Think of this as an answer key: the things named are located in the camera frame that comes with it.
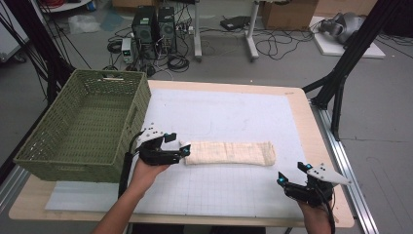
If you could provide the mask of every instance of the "person's right arm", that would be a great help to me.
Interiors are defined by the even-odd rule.
[[[312,208],[305,203],[298,202],[304,215],[304,224],[309,234],[331,234],[328,214],[323,208]]]

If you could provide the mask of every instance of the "human arm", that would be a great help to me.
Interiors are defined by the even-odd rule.
[[[137,203],[145,195],[146,190],[154,183],[156,176],[168,166],[148,166],[140,159],[134,167],[131,183],[125,193],[103,217],[94,233],[123,233]]]
[[[331,234],[328,213],[322,207],[312,208],[310,205],[298,202],[303,212],[304,224],[309,234]]]

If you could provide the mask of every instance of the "computer tower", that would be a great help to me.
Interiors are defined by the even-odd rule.
[[[163,7],[158,12],[158,24],[161,34],[162,52],[176,53],[176,32],[173,7]]]
[[[131,29],[139,55],[144,59],[156,59],[157,52],[161,50],[161,37],[155,7],[138,6]]]

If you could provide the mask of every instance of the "white mat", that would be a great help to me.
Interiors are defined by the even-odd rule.
[[[313,17],[310,25],[323,20],[321,17]],[[324,56],[342,56],[344,54],[343,45],[338,43],[335,38],[330,36],[328,33],[316,33],[315,34],[316,44],[319,47],[319,51]],[[376,46],[376,44],[371,43],[370,48],[362,56],[367,59],[383,59],[386,55]]]
[[[160,174],[135,213],[302,217],[296,203],[277,185],[278,171],[304,182],[296,168],[305,161],[286,97],[152,90],[146,125],[162,125],[177,140],[230,142],[269,140],[276,148],[276,165],[196,165],[183,161]],[[106,212],[117,199],[118,184],[58,182],[47,210]]]

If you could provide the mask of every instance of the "gray machine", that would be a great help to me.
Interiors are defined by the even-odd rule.
[[[340,44],[346,45],[363,23],[364,18],[354,13],[339,13],[333,19],[324,19],[319,26],[319,32],[328,32]]]

